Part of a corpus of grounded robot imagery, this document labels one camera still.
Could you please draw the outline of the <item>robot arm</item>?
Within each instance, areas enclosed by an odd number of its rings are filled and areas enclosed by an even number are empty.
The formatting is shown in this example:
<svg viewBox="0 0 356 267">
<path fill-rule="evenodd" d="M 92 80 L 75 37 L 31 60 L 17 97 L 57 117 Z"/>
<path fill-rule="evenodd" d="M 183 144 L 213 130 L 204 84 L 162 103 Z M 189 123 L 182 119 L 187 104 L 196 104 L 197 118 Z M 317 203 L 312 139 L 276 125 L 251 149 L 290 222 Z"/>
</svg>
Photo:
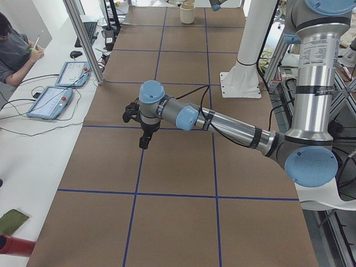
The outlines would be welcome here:
<svg viewBox="0 0 356 267">
<path fill-rule="evenodd" d="M 226 0 L 209 0 L 211 9 L 216 12 L 221 8 L 221 5 L 226 2 Z"/>
<path fill-rule="evenodd" d="M 143 129 L 140 147 L 146 149 L 160 122 L 188 131 L 216 131 L 233 143 L 259 150 L 276 161 L 298 185 L 319 187 L 336 176 L 328 122 L 340 37 L 349 29 L 354 1 L 288 1 L 284 40 L 300 44 L 293 119 L 285 133 L 265 131 L 182 102 L 165 93 L 157 81 L 140 87 L 138 121 Z"/>
</svg>

